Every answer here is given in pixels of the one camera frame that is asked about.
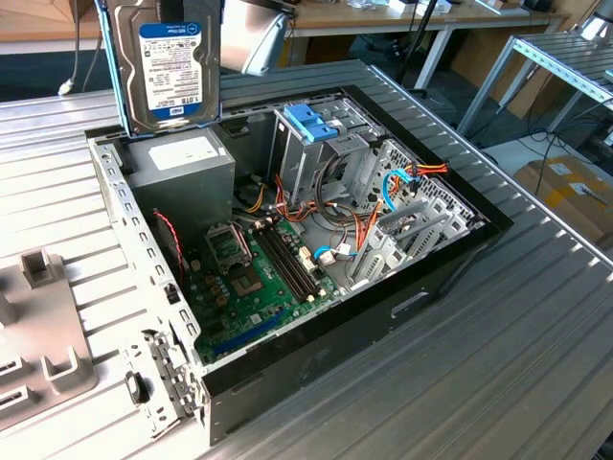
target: hard drive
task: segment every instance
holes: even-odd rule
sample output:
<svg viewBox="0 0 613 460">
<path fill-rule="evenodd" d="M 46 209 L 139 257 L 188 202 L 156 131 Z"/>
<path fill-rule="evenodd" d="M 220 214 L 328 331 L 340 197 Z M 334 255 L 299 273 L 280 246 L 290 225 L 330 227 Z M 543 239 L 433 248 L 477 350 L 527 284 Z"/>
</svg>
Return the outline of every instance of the hard drive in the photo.
<svg viewBox="0 0 613 460">
<path fill-rule="evenodd" d="M 131 137 L 218 118 L 220 0 L 97 0 Z"/>
</svg>

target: metal workbench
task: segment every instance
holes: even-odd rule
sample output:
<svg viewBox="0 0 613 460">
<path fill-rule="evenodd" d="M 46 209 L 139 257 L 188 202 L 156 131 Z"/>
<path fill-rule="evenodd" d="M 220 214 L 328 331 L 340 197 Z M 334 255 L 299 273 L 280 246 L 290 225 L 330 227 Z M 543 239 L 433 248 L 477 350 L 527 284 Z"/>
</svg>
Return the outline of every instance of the metal workbench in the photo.
<svg viewBox="0 0 613 460">
<path fill-rule="evenodd" d="M 578 33 L 568 32 L 512 36 L 460 122 L 458 132 L 461 134 L 466 134 L 470 129 L 486 98 L 503 75 L 513 52 L 525 56 L 527 60 L 501 99 L 501 106 L 507 105 L 515 92 L 521 89 L 529 73 L 540 66 L 578 90 L 549 126 L 550 131 L 557 128 L 583 94 L 613 108 L 613 83 L 604 77 L 606 70 L 613 69 L 613 43 L 598 45 L 585 40 Z"/>
<path fill-rule="evenodd" d="M 380 103 L 515 225 L 451 294 L 239 430 L 208 459 L 589 458 L 613 429 L 613 264 L 443 122 L 359 61 L 223 80 L 226 104 L 339 84 Z M 110 92 L 0 105 L 0 264 L 62 255 L 98 386 L 0 433 L 7 458 L 195 458 L 189 422 L 155 443 L 118 347 L 146 313 L 109 225 L 82 131 Z"/>
</svg>

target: blue drive bracket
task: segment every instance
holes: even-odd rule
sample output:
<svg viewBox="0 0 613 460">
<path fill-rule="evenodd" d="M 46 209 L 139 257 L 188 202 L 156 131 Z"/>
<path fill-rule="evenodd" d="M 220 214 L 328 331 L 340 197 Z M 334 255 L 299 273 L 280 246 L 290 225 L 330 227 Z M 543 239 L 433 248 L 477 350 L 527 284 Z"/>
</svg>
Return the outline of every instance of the blue drive bracket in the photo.
<svg viewBox="0 0 613 460">
<path fill-rule="evenodd" d="M 338 136 L 338 131 L 326 125 L 321 115 L 305 103 L 286 107 L 284 115 L 309 142 L 325 141 Z"/>
</svg>

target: red cable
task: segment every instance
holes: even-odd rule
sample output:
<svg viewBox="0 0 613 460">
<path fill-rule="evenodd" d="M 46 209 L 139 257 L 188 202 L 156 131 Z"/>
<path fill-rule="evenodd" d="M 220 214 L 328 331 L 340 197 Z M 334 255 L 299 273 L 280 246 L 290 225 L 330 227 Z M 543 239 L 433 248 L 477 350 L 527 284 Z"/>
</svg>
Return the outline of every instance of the red cable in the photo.
<svg viewBox="0 0 613 460">
<path fill-rule="evenodd" d="M 179 244 L 179 237 L 174 231 L 174 226 L 172 226 L 166 216 L 159 213 L 158 211 L 153 211 L 153 215 L 160 218 L 169 227 L 169 230 L 172 233 L 174 244 L 176 244 L 177 258 L 179 260 L 179 284 L 180 286 L 183 286 L 183 252 L 181 251 L 181 245 Z"/>
</svg>

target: expansion slot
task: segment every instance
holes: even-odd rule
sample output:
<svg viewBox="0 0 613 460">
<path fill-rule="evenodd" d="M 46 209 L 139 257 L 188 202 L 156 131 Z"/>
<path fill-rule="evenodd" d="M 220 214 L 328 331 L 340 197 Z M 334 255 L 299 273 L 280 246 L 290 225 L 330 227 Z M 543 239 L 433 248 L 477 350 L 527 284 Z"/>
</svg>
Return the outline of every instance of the expansion slot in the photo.
<svg viewBox="0 0 613 460">
<path fill-rule="evenodd" d="M 236 337 L 233 337 L 230 340 L 226 340 L 225 342 L 213 347 L 213 351 L 216 355 L 220 355 L 222 353 L 230 352 L 236 348 L 241 347 L 252 338 L 257 337 L 258 335 L 275 328 L 283 319 L 285 313 L 285 310 L 277 313 L 272 318 L 269 318 L 258 326 L 251 328 L 249 331 L 245 331 L 244 333 L 237 335 Z"/>
<path fill-rule="evenodd" d="M 317 295 L 319 288 L 315 286 L 313 280 L 292 255 L 273 226 L 258 229 L 254 234 L 268 260 L 274 265 L 299 303 L 304 303 L 309 296 L 313 298 Z"/>
</svg>

